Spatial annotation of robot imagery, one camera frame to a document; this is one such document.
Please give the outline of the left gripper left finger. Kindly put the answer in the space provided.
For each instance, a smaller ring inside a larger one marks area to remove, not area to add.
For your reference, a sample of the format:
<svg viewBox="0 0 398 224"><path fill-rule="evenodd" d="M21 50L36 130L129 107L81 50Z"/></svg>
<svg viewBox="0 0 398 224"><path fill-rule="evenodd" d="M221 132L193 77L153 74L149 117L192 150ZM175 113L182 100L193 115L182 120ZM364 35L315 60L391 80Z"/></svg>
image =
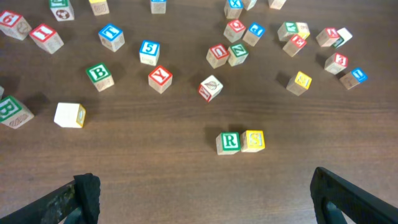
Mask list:
<svg viewBox="0 0 398 224"><path fill-rule="evenodd" d="M1 218L1 223L60 223L69 217L70 223L97 224L100 178L92 173L73 178L73 181Z"/></svg>

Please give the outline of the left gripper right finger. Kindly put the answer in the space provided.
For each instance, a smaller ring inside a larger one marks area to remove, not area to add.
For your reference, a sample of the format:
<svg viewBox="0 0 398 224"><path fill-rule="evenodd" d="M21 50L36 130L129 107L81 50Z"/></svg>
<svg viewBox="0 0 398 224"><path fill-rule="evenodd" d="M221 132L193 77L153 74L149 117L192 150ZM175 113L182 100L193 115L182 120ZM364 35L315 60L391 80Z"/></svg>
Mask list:
<svg viewBox="0 0 398 224"><path fill-rule="evenodd" d="M324 167L317 167L310 195L318 223L397 224L397 208L348 182Z"/></svg>

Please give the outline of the yellow S block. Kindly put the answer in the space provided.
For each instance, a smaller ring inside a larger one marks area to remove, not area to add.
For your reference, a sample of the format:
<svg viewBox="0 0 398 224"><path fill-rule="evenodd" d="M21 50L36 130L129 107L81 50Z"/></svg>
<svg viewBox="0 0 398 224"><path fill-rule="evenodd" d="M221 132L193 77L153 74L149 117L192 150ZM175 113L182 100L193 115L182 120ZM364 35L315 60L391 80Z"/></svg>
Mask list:
<svg viewBox="0 0 398 224"><path fill-rule="evenodd" d="M300 96L310 88L311 82L312 78L310 76L299 71L296 76L289 80L286 89L291 93Z"/></svg>
<svg viewBox="0 0 398 224"><path fill-rule="evenodd" d="M246 130L240 140L242 152L259 152L266 148L263 130Z"/></svg>

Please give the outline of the green R letter block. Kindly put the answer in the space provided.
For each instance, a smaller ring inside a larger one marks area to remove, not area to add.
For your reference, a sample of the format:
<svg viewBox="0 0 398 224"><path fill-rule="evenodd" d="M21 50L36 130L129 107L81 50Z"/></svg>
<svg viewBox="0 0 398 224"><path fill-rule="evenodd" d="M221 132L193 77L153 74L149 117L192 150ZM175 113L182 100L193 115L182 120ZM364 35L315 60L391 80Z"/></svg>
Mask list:
<svg viewBox="0 0 398 224"><path fill-rule="evenodd" d="M237 132L222 132L216 138L217 155L232 155L241 150L240 137Z"/></svg>

